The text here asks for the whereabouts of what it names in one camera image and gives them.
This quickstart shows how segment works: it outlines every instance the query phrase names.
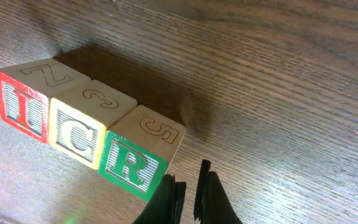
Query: green border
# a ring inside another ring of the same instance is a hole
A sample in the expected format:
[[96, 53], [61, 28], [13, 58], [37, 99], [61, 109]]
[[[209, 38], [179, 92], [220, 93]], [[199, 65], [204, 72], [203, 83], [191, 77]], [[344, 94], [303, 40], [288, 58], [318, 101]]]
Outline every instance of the green border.
[[[106, 172], [106, 166], [108, 163], [108, 157], [109, 157], [109, 153], [111, 150], [111, 144], [114, 140], [120, 141], [120, 142], [128, 145], [129, 147], [135, 149], [139, 153], [149, 156], [158, 162], [158, 166], [155, 170], [153, 179], [150, 182], [150, 185], [145, 193], [139, 191], [132, 184], [129, 184], [129, 183], [123, 181], [122, 179], [119, 179], [119, 178], [111, 175], [110, 173]], [[104, 138], [104, 144], [103, 144], [103, 152], [102, 152], [101, 160], [99, 163], [98, 173], [99, 173], [99, 175], [108, 179], [109, 181], [113, 182], [114, 184], [122, 187], [123, 189], [131, 192], [132, 194], [134, 194], [148, 202], [150, 200], [151, 196], [153, 196], [153, 193], [154, 193], [155, 189], [157, 188], [157, 186], [159, 185], [162, 177], [164, 176], [167, 167], [168, 167], [168, 163], [164, 159], [160, 158], [159, 156], [134, 144], [133, 142], [130, 142], [126, 138], [116, 134], [113, 131], [106, 132], [106, 136]]]

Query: yellow border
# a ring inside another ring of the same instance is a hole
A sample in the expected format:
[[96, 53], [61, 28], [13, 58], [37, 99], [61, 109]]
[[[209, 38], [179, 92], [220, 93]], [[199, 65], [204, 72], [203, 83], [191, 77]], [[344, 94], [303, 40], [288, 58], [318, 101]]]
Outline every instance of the yellow border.
[[[69, 114], [71, 117], [77, 119], [78, 121], [81, 121], [82, 123], [85, 123], [89, 127], [94, 128], [98, 131], [98, 137], [96, 140], [96, 147], [94, 149], [94, 157], [93, 162], [88, 161], [82, 156], [79, 156], [75, 154], [74, 152], [71, 152], [69, 149], [59, 146], [57, 144], [57, 110], [60, 109], [64, 111], [65, 113]], [[82, 113], [81, 111], [72, 108], [71, 106], [68, 106], [67, 104], [63, 103], [62, 101], [52, 98], [50, 100], [50, 113], [49, 113], [49, 137], [48, 141], [49, 144], [59, 151], [69, 155], [70, 157], [80, 161], [81, 163], [87, 165], [88, 167], [97, 170], [99, 168], [100, 163], [100, 157], [103, 150], [103, 142], [104, 142], [104, 136], [106, 135], [106, 127], [103, 123], [100, 123], [99, 121], [95, 120], [94, 118]]]

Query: black object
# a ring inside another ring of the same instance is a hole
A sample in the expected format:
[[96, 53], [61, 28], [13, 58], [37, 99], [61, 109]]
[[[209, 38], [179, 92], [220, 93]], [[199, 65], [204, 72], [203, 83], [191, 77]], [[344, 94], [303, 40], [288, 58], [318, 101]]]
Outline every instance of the black object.
[[211, 161], [203, 159], [198, 177], [194, 220], [201, 224], [241, 224], [216, 172], [210, 172]]
[[165, 174], [152, 198], [133, 224], [179, 224], [185, 202], [186, 182]]

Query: toy block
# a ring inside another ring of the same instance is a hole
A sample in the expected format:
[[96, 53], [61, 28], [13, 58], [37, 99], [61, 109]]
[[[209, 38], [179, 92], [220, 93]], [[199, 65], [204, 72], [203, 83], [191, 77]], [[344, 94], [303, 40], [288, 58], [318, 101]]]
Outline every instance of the toy block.
[[183, 125], [139, 105], [107, 131], [98, 172], [148, 201], [185, 133]]
[[90, 80], [52, 58], [1, 68], [1, 118], [34, 139], [47, 143], [51, 97]]
[[137, 105], [110, 86], [92, 80], [52, 98], [49, 144], [98, 169], [106, 130]]

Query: tabletop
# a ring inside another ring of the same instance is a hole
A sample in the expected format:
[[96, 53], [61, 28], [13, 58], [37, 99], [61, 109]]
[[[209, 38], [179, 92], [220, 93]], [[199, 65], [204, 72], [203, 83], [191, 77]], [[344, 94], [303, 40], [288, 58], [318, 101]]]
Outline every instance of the tabletop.
[[[358, 223], [358, 0], [0, 1], [0, 68], [43, 58], [187, 128], [243, 223]], [[0, 117], [0, 217], [131, 223], [146, 202]]]

